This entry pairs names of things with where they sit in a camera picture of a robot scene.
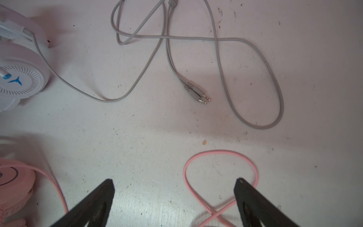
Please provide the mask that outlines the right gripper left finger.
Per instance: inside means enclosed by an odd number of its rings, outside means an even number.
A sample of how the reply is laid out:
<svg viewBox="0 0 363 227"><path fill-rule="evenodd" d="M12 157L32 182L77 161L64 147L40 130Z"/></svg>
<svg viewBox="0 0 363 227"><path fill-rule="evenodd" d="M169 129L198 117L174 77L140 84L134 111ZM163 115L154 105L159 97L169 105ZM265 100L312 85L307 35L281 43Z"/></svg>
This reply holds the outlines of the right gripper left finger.
<svg viewBox="0 0 363 227"><path fill-rule="evenodd" d="M114 198L113 180L104 180L53 227L105 227Z"/></svg>

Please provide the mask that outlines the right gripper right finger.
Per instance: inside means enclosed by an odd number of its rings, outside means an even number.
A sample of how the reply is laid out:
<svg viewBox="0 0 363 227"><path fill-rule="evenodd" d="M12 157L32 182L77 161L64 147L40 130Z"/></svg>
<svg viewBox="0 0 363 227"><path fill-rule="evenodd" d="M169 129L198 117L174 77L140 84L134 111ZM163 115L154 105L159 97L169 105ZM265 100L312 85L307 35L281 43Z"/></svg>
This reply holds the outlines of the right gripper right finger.
<svg viewBox="0 0 363 227"><path fill-rule="evenodd" d="M236 180L234 195L244 227L296 227L245 179Z"/></svg>

